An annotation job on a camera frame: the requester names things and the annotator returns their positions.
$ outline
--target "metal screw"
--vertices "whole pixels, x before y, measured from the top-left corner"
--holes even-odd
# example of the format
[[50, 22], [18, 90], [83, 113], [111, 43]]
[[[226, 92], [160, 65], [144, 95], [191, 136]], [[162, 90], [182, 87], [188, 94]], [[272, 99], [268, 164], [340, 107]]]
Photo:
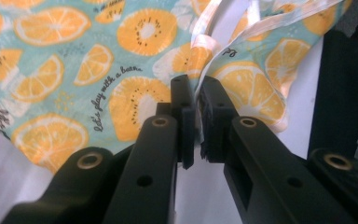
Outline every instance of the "metal screw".
[[337, 154], [324, 155], [324, 161], [338, 170], [349, 171], [353, 167], [353, 165], [350, 161], [347, 160], [347, 158]]
[[77, 161], [77, 167], [83, 170], [92, 169], [103, 161], [103, 155], [98, 152], [90, 152]]
[[257, 123], [254, 119], [241, 119], [241, 125], [245, 126], [246, 128], [254, 128], [257, 126]]
[[152, 124], [156, 127], [164, 127], [168, 125], [168, 120], [165, 118], [153, 119]]

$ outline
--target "screw hole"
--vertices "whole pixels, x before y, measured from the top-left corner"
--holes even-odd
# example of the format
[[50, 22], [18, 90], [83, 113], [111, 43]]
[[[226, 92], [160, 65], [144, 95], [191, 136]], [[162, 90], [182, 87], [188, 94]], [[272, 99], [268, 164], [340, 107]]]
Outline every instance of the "screw hole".
[[153, 125], [156, 127], [164, 127], [168, 124], [168, 120], [164, 118], [153, 119]]
[[340, 155], [327, 154], [324, 156], [324, 161], [338, 170], [349, 171], [352, 168], [351, 162]]
[[299, 180], [299, 179], [297, 179], [297, 178], [295, 178], [295, 177], [289, 177], [289, 178], [287, 179], [287, 183], [288, 183], [290, 186], [292, 186], [292, 187], [294, 187], [294, 188], [297, 188], [297, 189], [299, 189], [299, 188], [301, 188], [301, 187], [303, 186], [301, 180]]
[[241, 119], [241, 124], [247, 128], [254, 128], [257, 125], [254, 119]]
[[136, 181], [139, 187], [146, 188], [153, 183], [153, 178], [150, 175], [142, 175]]
[[77, 167], [83, 170], [92, 169], [103, 161], [103, 155], [98, 152], [88, 153], [77, 161]]

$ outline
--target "white surface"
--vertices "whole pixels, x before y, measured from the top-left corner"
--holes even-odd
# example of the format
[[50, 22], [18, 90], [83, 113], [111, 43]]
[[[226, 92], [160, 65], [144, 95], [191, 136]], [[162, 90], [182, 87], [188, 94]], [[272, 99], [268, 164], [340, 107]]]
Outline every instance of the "white surface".
[[[216, 29], [233, 30], [236, 21], [244, 11], [243, 0], [223, 1], [229, 14], [218, 14]], [[220, 36], [221, 43], [227, 43], [228, 36]], [[310, 51], [301, 64], [299, 76], [288, 98], [289, 127], [279, 134], [292, 152], [306, 157], [310, 139], [310, 125], [315, 101], [319, 73], [322, 41]], [[176, 223], [178, 224], [221, 224], [241, 223], [237, 208], [223, 175], [223, 164], [210, 164], [195, 152], [195, 164], [189, 170], [179, 168], [176, 189]], [[51, 174], [32, 165], [0, 134], [0, 220], [10, 207], [23, 201], [37, 199], [46, 189]]]

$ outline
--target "black plastic part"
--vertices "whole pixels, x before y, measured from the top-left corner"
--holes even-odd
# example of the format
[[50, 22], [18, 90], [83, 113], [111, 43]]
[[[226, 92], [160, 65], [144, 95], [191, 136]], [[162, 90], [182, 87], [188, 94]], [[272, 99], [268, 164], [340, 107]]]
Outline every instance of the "black plastic part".
[[103, 223], [173, 223], [177, 123], [159, 115], [144, 122]]
[[238, 117], [225, 175], [244, 223], [356, 223], [260, 120]]
[[[116, 156], [99, 147], [79, 150], [38, 201], [15, 205], [3, 223], [100, 223], [130, 152], [130, 147]], [[102, 160], [92, 168], [95, 155]]]
[[358, 160], [320, 148], [311, 154], [309, 168], [324, 187], [358, 220]]
[[225, 89], [213, 77], [205, 77], [200, 90], [200, 113], [204, 141], [201, 157], [209, 162], [224, 162], [227, 156], [225, 143], [233, 118], [238, 116]]
[[188, 169], [194, 163], [196, 106], [187, 75], [171, 80], [171, 112], [178, 122], [178, 161]]
[[171, 103], [157, 103], [156, 115], [170, 115]]

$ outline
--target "kiwi slice print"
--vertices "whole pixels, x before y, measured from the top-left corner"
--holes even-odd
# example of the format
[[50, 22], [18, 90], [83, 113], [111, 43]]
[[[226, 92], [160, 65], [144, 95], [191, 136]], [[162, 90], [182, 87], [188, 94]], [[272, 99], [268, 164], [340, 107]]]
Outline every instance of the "kiwi slice print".
[[185, 72], [191, 55], [190, 43], [186, 43], [179, 48], [179, 52], [175, 55], [172, 62], [174, 72]]
[[169, 11], [146, 8], [130, 14], [117, 29], [117, 42], [125, 50], [157, 55], [175, 39], [176, 17]]
[[169, 88], [160, 80], [127, 77], [112, 91], [109, 111], [120, 141], [136, 140], [146, 119], [156, 114], [157, 103], [171, 100]]
[[0, 49], [0, 81], [13, 74], [21, 55], [20, 49]]

